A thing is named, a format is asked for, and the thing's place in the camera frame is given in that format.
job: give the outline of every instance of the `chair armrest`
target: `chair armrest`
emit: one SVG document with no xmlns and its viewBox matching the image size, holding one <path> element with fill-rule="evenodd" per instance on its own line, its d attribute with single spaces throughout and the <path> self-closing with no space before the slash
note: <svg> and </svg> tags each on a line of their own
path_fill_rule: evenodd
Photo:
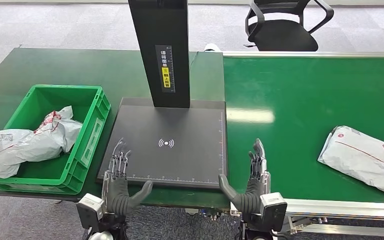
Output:
<svg viewBox="0 0 384 240">
<path fill-rule="evenodd" d="M 251 40 L 251 42 L 253 42 L 252 40 L 254 39 L 255 35 L 259 32 L 264 23 L 264 15 L 254 1 L 252 1 L 249 6 L 251 7 L 251 9 L 249 10 L 248 16 L 246 16 L 245 19 L 245 32 L 248 35 L 248 40 Z M 251 32 L 249 32 L 250 30 L 248 20 L 254 16 L 257 17 L 257 23 L 255 27 L 251 30 Z"/>
<path fill-rule="evenodd" d="M 314 2 L 317 3 L 326 12 L 326 17 L 324 17 L 324 19 L 319 24 L 317 24 L 310 31 L 308 31 L 310 34 L 319 29 L 321 26 L 325 25 L 334 17 L 334 9 L 329 6 L 326 2 L 324 2 L 323 0 L 314 0 Z"/>
</svg>

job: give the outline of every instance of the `black scanning platform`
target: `black scanning platform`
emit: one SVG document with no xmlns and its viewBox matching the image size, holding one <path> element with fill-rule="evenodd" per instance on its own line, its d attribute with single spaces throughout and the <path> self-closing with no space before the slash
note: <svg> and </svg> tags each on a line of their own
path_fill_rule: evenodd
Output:
<svg viewBox="0 0 384 240">
<path fill-rule="evenodd" d="M 123 138 L 131 155 L 130 184 L 219 188 L 227 175 L 226 103 L 190 101 L 190 108 L 154 107 L 152 99 L 121 100 L 97 181 L 103 181 L 112 152 Z"/>
</svg>

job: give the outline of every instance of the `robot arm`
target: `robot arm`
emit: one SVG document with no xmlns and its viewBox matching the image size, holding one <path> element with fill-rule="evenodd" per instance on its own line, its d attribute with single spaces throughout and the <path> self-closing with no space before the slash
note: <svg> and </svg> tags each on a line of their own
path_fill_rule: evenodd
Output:
<svg viewBox="0 0 384 240">
<path fill-rule="evenodd" d="M 242 239 L 273 239 L 282 229 L 288 204 L 279 192 L 270 193 L 271 176 L 267 171 L 267 160 L 263 144 L 257 138 L 253 145 L 255 154 L 249 152 L 251 158 L 250 177 L 245 193 L 237 193 L 225 175 L 218 176 L 220 189 L 242 212 L 244 227 L 241 228 Z"/>
<path fill-rule="evenodd" d="M 102 198 L 107 212 L 119 216 L 130 214 L 151 193 L 153 187 L 152 181 L 147 181 L 139 192 L 129 196 L 126 167 L 131 151 L 125 150 L 125 146 L 124 140 L 120 139 L 112 151 L 102 184 Z"/>
<path fill-rule="evenodd" d="M 89 240 L 126 240 L 126 216 L 151 193 L 153 183 L 147 181 L 139 192 L 129 196 L 125 172 L 130 151 L 125 150 L 125 145 L 121 139 L 112 152 L 102 198 L 87 193 L 76 205 L 82 227 L 90 229 Z"/>
<path fill-rule="evenodd" d="M 260 139 L 256 139 L 253 145 L 255 154 L 248 153 L 251 158 L 250 175 L 246 191 L 238 194 L 228 182 L 224 174 L 218 176 L 220 189 L 233 203 L 239 212 L 245 214 L 260 213 L 261 199 L 260 195 L 270 193 L 270 173 L 267 171 L 266 153 Z"/>
</svg>

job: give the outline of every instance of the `wireless charging symbol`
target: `wireless charging symbol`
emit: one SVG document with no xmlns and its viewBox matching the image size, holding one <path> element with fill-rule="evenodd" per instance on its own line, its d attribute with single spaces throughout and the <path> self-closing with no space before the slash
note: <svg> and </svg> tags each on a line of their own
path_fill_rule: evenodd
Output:
<svg viewBox="0 0 384 240">
<path fill-rule="evenodd" d="M 169 140 L 169 141 L 164 141 L 162 138 L 158 141 L 158 147 L 162 148 L 164 146 L 167 146 L 167 147 L 174 147 L 175 146 L 175 141 L 173 139 Z"/>
</svg>

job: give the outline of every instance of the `green table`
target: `green table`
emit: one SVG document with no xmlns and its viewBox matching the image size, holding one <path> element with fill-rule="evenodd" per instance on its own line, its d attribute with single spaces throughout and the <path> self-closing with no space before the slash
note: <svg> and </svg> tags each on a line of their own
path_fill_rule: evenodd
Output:
<svg viewBox="0 0 384 240">
<path fill-rule="evenodd" d="M 189 62 L 192 99 L 226 100 L 228 178 L 239 192 L 245 190 L 249 177 L 247 152 L 254 139 L 260 138 L 272 175 L 272 192 L 289 199 L 289 213 L 315 204 L 307 200 L 335 201 L 340 206 L 384 204 L 383 192 L 316 161 L 328 133 L 337 125 L 384 140 L 384 57 L 228 52 L 223 57 L 193 52 Z M 140 53 L 15 48 L 0 64 L 0 129 L 34 84 L 100 85 L 112 111 L 80 194 L 0 191 L 0 195 L 71 201 L 85 193 L 99 196 L 101 186 L 95 177 L 116 107 L 122 97 L 150 96 Z M 145 204 L 230 207 L 217 190 L 167 187 L 155 187 Z M 371 206 L 384 209 L 384 205 Z"/>
</svg>

